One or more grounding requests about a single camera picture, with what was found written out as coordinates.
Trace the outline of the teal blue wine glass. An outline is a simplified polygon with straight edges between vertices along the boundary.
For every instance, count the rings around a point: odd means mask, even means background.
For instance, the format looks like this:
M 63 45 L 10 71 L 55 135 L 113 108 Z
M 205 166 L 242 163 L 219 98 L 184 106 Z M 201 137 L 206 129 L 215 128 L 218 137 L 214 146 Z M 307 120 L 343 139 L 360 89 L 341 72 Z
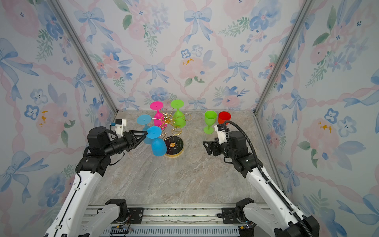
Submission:
M 141 116 L 139 116 L 137 118 L 137 123 L 139 125 L 143 125 L 144 126 L 143 131 L 147 131 L 150 128 L 149 123 L 151 122 L 151 120 L 152 120 L 151 116 L 149 116 L 149 115 L 141 115 Z M 145 144 L 151 145 L 153 141 L 152 141 L 152 139 L 146 137 L 143 142 Z

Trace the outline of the bright blue wine glass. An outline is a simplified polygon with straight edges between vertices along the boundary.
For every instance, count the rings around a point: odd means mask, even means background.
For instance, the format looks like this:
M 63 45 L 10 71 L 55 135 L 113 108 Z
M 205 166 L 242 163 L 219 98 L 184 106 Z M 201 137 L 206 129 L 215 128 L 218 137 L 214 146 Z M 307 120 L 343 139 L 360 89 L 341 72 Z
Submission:
M 153 154 L 156 157 L 162 157 L 167 152 L 167 147 L 165 141 L 160 137 L 162 135 L 162 130 L 158 126 L 152 126 L 147 129 L 147 138 L 152 140 L 151 147 Z

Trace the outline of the green wine glass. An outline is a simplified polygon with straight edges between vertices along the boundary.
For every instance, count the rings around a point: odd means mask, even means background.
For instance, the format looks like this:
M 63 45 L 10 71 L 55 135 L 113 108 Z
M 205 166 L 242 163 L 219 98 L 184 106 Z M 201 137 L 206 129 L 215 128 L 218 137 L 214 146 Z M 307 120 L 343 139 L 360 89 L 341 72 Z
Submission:
M 214 131 L 214 123 L 217 119 L 217 113 L 215 111 L 207 111 L 204 114 L 204 121 L 206 123 L 206 127 L 203 129 L 203 131 L 206 134 L 212 134 Z
M 176 112 L 173 115 L 174 126 L 183 128 L 186 125 L 186 120 L 184 113 L 180 109 L 184 107 L 184 102 L 176 99 L 173 100 L 170 105 L 173 109 L 176 109 Z

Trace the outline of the red wine glass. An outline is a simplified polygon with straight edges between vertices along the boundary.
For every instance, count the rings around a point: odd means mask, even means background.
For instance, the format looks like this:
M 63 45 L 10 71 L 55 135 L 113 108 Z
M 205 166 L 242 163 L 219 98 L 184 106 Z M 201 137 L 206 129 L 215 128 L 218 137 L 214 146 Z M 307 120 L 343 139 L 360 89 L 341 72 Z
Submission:
M 231 120 L 232 116 L 229 112 L 222 111 L 218 114 L 218 124 L 223 124 L 227 120 Z

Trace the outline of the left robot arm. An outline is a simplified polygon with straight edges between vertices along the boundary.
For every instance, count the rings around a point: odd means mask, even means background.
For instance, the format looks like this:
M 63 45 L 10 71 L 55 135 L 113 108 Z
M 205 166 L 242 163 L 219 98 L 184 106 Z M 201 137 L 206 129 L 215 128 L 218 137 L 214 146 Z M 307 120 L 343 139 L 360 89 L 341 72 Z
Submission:
M 89 131 L 88 147 L 75 169 L 74 183 L 57 217 L 45 232 L 46 237 L 98 237 L 113 222 L 123 225 L 131 218 L 124 199 L 111 199 L 86 224 L 83 217 L 89 201 L 111 165 L 111 157 L 137 148 L 147 137 L 147 131 L 130 130 L 121 137 L 110 129 L 98 126 Z

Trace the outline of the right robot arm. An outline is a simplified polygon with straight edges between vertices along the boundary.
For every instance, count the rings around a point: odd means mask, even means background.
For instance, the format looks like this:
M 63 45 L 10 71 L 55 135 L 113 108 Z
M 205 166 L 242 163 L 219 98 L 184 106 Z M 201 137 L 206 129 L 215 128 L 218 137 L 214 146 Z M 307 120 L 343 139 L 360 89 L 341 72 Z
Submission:
M 253 223 L 271 237 L 317 237 L 320 225 L 315 217 L 306 216 L 283 194 L 258 159 L 252 142 L 244 132 L 219 132 L 213 141 L 204 141 L 209 155 L 231 159 L 236 171 L 259 192 L 270 212 L 261 209 L 251 198 L 236 203 L 241 223 Z

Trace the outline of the pink wine glass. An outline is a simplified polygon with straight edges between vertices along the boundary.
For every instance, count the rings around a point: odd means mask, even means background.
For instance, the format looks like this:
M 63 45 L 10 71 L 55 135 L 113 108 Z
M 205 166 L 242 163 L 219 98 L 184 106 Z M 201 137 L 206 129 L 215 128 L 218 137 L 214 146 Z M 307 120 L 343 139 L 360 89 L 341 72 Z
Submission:
M 150 108 L 156 111 L 156 114 L 153 117 L 154 126 L 165 130 L 167 124 L 165 123 L 164 114 L 160 111 L 163 108 L 163 103 L 160 101 L 155 101 L 150 105 Z

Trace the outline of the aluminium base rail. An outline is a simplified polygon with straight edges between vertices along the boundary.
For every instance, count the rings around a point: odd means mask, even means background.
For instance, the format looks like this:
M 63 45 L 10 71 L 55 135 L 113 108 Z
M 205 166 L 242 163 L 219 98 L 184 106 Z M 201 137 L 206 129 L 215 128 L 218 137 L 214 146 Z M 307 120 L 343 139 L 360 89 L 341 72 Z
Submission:
M 103 206 L 68 205 L 46 231 L 48 237 L 239 236 L 261 228 L 270 237 L 299 237 L 303 214 L 250 200 L 232 204 L 127 206 L 112 200 Z

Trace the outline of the left aluminium corner post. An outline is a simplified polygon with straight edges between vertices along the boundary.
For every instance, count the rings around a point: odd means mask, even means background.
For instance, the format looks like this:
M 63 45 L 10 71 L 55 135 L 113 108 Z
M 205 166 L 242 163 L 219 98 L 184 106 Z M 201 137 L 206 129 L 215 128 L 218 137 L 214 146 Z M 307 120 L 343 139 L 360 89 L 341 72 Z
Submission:
M 51 7 L 52 11 L 56 14 L 58 21 L 62 24 L 63 29 L 68 33 L 69 37 L 73 41 L 73 45 L 76 49 L 76 52 L 79 54 L 80 59 L 82 60 L 84 66 L 92 76 L 94 82 L 96 83 L 99 91 L 102 93 L 105 101 L 110 106 L 110 110 L 113 113 L 117 113 L 118 109 L 115 106 L 110 94 L 108 93 L 105 84 L 102 82 L 99 77 L 94 64 L 92 63 L 89 54 L 87 53 L 83 43 L 80 41 L 80 38 L 74 29 L 72 23 L 70 22 L 67 14 L 65 13 L 61 3 L 57 0 L 47 1 L 48 5 Z

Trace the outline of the aluminium corner post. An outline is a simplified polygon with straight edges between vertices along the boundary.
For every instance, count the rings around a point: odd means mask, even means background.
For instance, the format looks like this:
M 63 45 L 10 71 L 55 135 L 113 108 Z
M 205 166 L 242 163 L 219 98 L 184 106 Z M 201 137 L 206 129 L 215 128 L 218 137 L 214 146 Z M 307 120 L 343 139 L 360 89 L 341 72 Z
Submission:
M 285 64 L 285 61 L 292 50 L 292 47 L 294 45 L 294 41 L 296 37 L 298 36 L 301 28 L 304 26 L 305 20 L 308 17 L 311 7 L 313 5 L 314 1 L 312 0 L 306 0 L 304 1 L 304 4 L 300 8 L 300 11 L 295 18 L 295 23 L 293 24 L 293 27 L 288 35 L 287 40 L 285 41 L 285 44 L 283 45 L 283 48 L 278 56 L 278 61 L 276 65 L 273 68 L 273 71 L 271 73 L 271 76 L 268 78 L 268 81 L 263 89 L 263 92 L 260 96 L 259 102 L 257 103 L 255 109 L 254 109 L 254 115 L 257 116 L 260 111 L 264 107 L 265 99 L 267 98 L 269 91 L 274 84 L 276 77 L 279 75 L 279 71 L 281 70 L 281 67 Z
M 51 7 L 52 11 L 56 14 L 58 21 L 62 24 L 63 29 L 68 33 L 69 37 L 73 41 L 73 45 L 76 49 L 76 52 L 79 54 L 80 59 L 82 60 L 84 66 L 92 76 L 94 82 L 96 83 L 99 91 L 102 93 L 105 101 L 110 106 L 110 110 L 113 113 L 117 113 L 118 109 L 115 106 L 110 94 L 108 93 L 105 84 L 102 82 L 99 77 L 94 64 L 92 63 L 89 54 L 87 53 L 83 43 L 80 41 L 80 38 L 74 29 L 72 23 L 70 22 L 67 14 L 65 13 L 61 3 L 57 0 L 47 1 L 48 5 Z

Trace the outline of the right aluminium corner post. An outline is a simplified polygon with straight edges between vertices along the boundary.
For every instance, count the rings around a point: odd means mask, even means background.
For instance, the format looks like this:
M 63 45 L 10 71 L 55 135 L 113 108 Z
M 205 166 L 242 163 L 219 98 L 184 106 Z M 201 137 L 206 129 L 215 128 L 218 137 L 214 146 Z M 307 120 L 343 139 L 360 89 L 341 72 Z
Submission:
M 314 1 L 312 0 L 306 0 L 304 1 L 304 4 L 300 8 L 300 11 L 295 18 L 295 23 L 293 24 L 293 27 L 288 35 L 287 40 L 285 41 L 285 44 L 283 45 L 283 48 L 278 56 L 278 61 L 276 65 L 273 68 L 273 71 L 271 73 L 271 76 L 268 78 L 268 81 L 263 89 L 263 92 L 260 96 L 259 102 L 257 103 L 255 109 L 254 109 L 254 115 L 257 116 L 260 111 L 264 107 L 265 99 L 267 98 L 269 91 L 274 84 L 276 77 L 279 75 L 279 71 L 281 70 L 281 67 L 285 64 L 285 61 L 292 50 L 292 47 L 294 45 L 294 41 L 296 37 L 298 36 L 301 28 L 304 26 L 305 20 L 308 17 L 311 7 L 313 5 Z

